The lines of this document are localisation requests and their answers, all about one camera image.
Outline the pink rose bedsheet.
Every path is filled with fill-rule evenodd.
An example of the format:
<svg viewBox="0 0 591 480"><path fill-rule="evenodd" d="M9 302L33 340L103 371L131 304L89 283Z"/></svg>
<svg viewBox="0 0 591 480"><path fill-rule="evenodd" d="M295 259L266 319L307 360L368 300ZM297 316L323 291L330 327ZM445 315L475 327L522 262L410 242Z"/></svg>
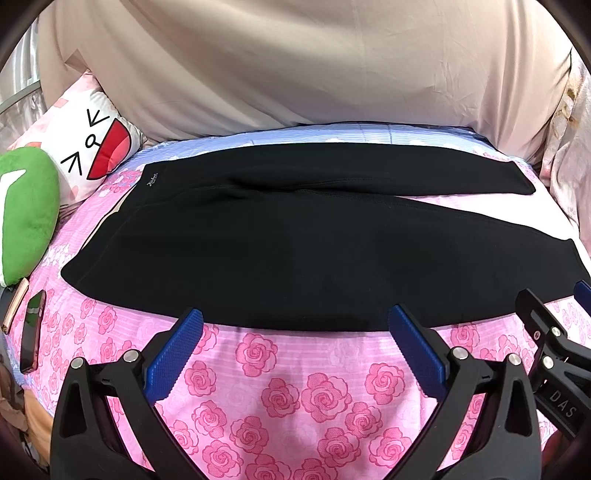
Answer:
<svg viewBox="0 0 591 480"><path fill-rule="evenodd" d="M74 292L58 270L147 164L232 147L305 141L443 145L493 157L470 135L413 127L295 128L160 144L137 153L60 230L33 276L47 321L28 405L50 415L69 361L115 360L168 326ZM190 458L213 479L380 479L427 421L426 397L387 333L295 335L212 324L157 409Z"/></svg>

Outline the floral pink curtain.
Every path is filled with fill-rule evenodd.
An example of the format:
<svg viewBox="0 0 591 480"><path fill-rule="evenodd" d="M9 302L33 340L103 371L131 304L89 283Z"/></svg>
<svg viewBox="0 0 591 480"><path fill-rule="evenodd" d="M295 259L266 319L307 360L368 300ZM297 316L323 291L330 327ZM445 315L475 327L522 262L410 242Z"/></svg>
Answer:
<svg viewBox="0 0 591 480"><path fill-rule="evenodd" d="M540 178L590 247L590 72L571 53L565 92L549 126Z"/></svg>

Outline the beige curtain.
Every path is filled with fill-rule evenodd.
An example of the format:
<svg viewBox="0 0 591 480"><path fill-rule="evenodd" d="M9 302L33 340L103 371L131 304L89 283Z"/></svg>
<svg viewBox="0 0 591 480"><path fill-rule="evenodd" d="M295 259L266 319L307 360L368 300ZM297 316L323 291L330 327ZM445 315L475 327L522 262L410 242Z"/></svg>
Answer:
<svg viewBox="0 0 591 480"><path fill-rule="evenodd" d="M571 71L535 1L55 1L38 34L48 102L90 71L156 141L385 122L527 158Z"/></svg>

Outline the black pants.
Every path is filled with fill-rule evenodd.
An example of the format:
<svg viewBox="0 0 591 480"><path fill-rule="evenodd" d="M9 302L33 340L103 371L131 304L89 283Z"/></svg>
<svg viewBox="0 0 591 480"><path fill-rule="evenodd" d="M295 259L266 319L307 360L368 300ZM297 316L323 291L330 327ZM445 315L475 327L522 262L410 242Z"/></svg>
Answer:
<svg viewBox="0 0 591 480"><path fill-rule="evenodd" d="M588 271L570 240L430 198L534 191L512 162L440 147L222 150L147 165L61 274L103 303L240 328L384 331L399 303L427 327L478 321Z"/></svg>

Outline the gold smartphone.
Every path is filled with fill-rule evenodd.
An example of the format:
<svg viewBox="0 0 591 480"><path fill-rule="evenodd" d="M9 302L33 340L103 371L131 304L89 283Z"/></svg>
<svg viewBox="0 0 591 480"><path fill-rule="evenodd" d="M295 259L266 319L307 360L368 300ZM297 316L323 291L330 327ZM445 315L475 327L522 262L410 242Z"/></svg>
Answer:
<svg viewBox="0 0 591 480"><path fill-rule="evenodd" d="M23 278L18 284L3 289L0 299L1 331L7 335L10 332L14 317L29 289L29 280Z"/></svg>

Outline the white cartoon face pillow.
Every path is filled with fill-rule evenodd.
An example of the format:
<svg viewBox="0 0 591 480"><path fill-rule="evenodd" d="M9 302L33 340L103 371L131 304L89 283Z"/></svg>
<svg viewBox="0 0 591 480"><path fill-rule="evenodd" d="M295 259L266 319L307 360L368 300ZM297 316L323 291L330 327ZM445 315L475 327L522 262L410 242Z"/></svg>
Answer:
<svg viewBox="0 0 591 480"><path fill-rule="evenodd" d="M144 142L86 71L9 148L38 147L49 155L66 208L88 198Z"/></svg>

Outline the red smartphone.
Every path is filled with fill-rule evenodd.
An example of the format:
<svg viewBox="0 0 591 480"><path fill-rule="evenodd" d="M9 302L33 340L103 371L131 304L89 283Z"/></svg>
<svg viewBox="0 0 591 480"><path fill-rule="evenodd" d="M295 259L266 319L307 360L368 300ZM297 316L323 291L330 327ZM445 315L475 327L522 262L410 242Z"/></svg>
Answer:
<svg viewBox="0 0 591 480"><path fill-rule="evenodd" d="M46 305L46 291L40 290L27 304L20 352L20 372L29 374L37 369L41 323Z"/></svg>

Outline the green plush pillow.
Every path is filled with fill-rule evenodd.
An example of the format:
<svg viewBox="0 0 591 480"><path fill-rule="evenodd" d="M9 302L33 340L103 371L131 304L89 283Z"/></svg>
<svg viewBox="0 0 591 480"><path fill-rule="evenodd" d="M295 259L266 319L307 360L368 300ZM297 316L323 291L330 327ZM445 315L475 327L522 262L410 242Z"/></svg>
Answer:
<svg viewBox="0 0 591 480"><path fill-rule="evenodd" d="M57 169L43 150L1 155L1 285L27 277L53 236L60 205Z"/></svg>

